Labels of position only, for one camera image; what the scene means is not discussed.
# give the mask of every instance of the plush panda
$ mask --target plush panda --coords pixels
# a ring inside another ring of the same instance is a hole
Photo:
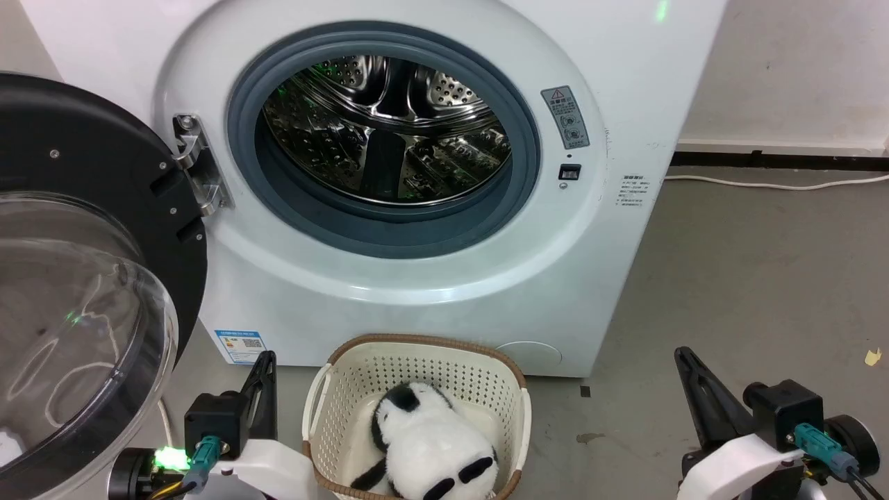
[[[385,456],[352,488],[407,500],[494,496],[496,451],[438,388],[405,383],[391,389],[373,413],[371,434]]]

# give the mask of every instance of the plastic basket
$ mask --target plastic basket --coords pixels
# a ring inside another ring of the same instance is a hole
[[[372,447],[370,416],[376,402],[404,382],[441,387],[485,419],[483,431],[500,458],[495,498],[510,496],[522,476],[531,436],[525,377],[499,351],[418,335],[358,337],[318,371],[302,416],[303,453],[312,460],[318,483],[342,499],[394,499],[346,486],[356,477],[347,469]]]

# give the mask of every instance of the washing machine door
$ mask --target washing machine door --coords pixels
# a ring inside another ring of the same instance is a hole
[[[201,210],[129,113],[0,74],[0,491],[55,498],[112,460],[196,323]]]
[[[169,148],[117,105],[24,75],[0,74],[0,131],[0,238],[65,240],[145,266],[175,304],[181,353],[204,296],[206,240]]]

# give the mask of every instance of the panda ear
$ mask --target panda ear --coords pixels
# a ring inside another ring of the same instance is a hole
[[[386,397],[392,401],[392,404],[406,412],[412,412],[420,405],[420,400],[417,399],[417,395],[413,393],[413,389],[409,385],[393,387]]]
[[[426,492],[426,495],[423,496],[423,500],[439,500],[442,496],[445,496],[448,491],[451,491],[455,484],[457,484],[457,482],[451,478],[442,480]]]
[[[486,456],[485,458],[479,458],[472,464],[463,467],[458,476],[460,477],[460,481],[463,484],[466,484],[478,476],[485,473],[488,470],[488,467],[494,465],[494,459]]]

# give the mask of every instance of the concrete floor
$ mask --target concrete floor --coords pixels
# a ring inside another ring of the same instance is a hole
[[[854,175],[693,170],[796,183]],[[680,345],[738,395],[754,381],[793,378],[823,396],[827,415],[854,415],[889,442],[889,359],[864,363],[868,350],[889,346],[887,199],[889,183],[787,192],[669,182],[592,376],[529,382],[531,451],[513,497],[675,498],[680,457],[697,444],[672,357]],[[203,329],[192,339],[166,393],[179,440],[199,392],[236,389],[248,372],[225,364]],[[280,372],[280,440],[297,447],[316,370]],[[154,412],[133,445],[163,444]],[[71,499],[101,498],[104,480]],[[873,482],[889,492],[889,474]],[[828,493],[853,498],[838,485]]]

